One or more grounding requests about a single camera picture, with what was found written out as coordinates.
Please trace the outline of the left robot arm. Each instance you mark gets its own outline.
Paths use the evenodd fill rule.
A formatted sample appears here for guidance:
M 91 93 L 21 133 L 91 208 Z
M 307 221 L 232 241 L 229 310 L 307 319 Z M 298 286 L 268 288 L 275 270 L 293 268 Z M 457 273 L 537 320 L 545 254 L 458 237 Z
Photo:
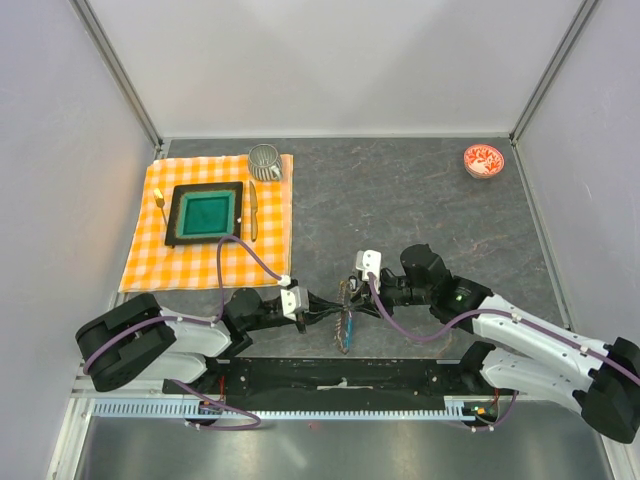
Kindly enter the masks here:
M 252 331 L 293 325 L 306 327 L 340 312 L 342 305 L 300 286 L 287 287 L 265 300 L 251 288 L 235 291 L 217 318 L 182 314 L 140 294 L 79 328 L 75 340 L 83 373 L 98 392 L 110 392 L 140 380 L 179 380 L 198 393 L 219 382 L 210 359 L 230 359 L 252 345 Z

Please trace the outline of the blue keyring with metal rings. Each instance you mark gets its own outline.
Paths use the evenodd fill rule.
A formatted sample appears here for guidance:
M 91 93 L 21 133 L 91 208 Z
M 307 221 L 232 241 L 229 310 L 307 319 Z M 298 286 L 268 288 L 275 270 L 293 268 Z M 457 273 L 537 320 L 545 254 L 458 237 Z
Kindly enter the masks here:
M 357 286 L 357 280 L 349 277 L 340 283 L 338 303 L 341 306 L 339 318 L 335 325 L 335 342 L 340 353 L 346 355 L 351 349 L 353 336 L 353 315 L 351 311 L 351 296 Z

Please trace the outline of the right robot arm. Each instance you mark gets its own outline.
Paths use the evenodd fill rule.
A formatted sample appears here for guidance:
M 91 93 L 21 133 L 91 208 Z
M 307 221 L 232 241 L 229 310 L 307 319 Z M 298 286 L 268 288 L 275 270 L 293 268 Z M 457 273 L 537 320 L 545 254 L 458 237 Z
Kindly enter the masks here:
M 442 323 L 430 342 L 460 328 L 478 336 L 458 368 L 458 381 L 477 394 L 491 386 L 533 395 L 577 413 L 599 434 L 630 444 L 639 431 L 639 348 L 549 323 L 488 287 L 452 274 L 426 244 L 406 248 L 396 275 L 375 250 L 355 260 L 353 309 L 393 323 L 396 307 L 426 306 Z

